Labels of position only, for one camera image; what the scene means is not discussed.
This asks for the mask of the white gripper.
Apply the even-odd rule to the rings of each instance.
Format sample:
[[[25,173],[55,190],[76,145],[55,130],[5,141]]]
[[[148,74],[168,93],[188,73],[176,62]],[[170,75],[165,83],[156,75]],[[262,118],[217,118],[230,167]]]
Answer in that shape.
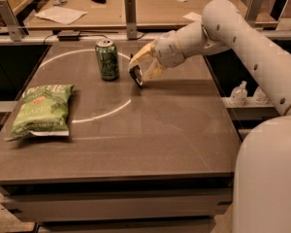
[[[167,68],[174,68],[185,61],[175,30],[162,34],[153,43],[147,43],[129,61],[129,69],[142,62],[151,61],[143,72],[142,81],[148,82],[161,75]]]

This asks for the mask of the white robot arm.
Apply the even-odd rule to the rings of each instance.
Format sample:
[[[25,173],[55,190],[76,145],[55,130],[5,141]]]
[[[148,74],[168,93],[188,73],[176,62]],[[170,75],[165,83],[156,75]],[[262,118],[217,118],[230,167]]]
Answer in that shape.
[[[228,0],[200,20],[145,45],[129,65],[148,62],[149,81],[193,55],[231,49],[278,112],[244,138],[236,162],[233,233],[291,233],[291,54],[252,28]]]

